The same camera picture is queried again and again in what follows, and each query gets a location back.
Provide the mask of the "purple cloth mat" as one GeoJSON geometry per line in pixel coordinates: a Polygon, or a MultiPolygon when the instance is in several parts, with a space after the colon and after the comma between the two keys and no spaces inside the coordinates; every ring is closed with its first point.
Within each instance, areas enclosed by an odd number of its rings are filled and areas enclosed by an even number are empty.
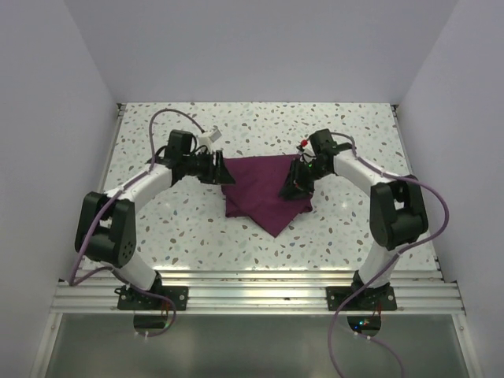
{"type": "Polygon", "coordinates": [[[299,214],[313,210],[311,198],[288,201],[280,197],[292,155],[230,158],[224,161],[235,184],[221,188],[225,216],[248,217],[277,237],[299,214]]]}

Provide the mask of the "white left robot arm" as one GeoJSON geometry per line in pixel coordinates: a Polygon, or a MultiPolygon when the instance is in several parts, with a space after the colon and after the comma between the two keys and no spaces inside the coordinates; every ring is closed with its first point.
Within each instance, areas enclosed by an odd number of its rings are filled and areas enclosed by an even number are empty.
{"type": "Polygon", "coordinates": [[[137,254],[135,217],[157,195],[186,176],[212,185],[235,182],[225,166],[223,151],[203,149],[173,157],[155,154],[145,168],[126,183],[104,193],[88,193],[80,212],[75,239],[77,260],[69,284],[76,286],[88,278],[76,277],[80,262],[86,257],[103,264],[103,270],[115,273],[136,288],[135,298],[143,307],[159,307],[164,291],[157,285],[157,271],[137,254]]]}

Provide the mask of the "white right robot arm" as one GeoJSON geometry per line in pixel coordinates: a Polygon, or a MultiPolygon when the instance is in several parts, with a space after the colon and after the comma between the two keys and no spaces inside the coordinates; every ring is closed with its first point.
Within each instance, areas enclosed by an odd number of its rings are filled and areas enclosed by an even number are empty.
{"type": "Polygon", "coordinates": [[[280,197],[307,198],[314,193],[314,183],[331,174],[350,181],[369,197],[373,242],[365,262],[354,274],[350,291],[352,303],[368,309],[379,299],[377,289],[390,283],[401,249],[415,243],[428,229],[423,195],[414,177],[381,172],[376,165],[347,151],[334,156],[320,153],[310,161],[294,159],[280,197]]]}

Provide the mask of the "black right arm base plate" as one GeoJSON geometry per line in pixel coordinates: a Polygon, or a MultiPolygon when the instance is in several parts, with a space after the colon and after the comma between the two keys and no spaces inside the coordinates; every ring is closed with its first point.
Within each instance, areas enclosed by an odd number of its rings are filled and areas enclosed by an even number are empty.
{"type": "MultiPolygon", "coordinates": [[[[354,293],[354,287],[329,286],[325,288],[329,311],[336,311],[354,293]]],[[[352,298],[343,311],[396,311],[398,305],[394,288],[387,283],[378,288],[366,288],[352,298]]]]}

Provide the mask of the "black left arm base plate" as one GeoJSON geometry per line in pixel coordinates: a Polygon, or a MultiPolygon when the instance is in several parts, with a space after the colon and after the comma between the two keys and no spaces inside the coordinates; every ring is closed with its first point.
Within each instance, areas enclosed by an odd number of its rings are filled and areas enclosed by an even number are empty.
{"type": "Polygon", "coordinates": [[[184,311],[189,299],[189,288],[185,286],[162,286],[154,293],[146,294],[123,285],[114,290],[118,295],[117,308],[130,311],[155,311],[174,309],[184,311]]]}

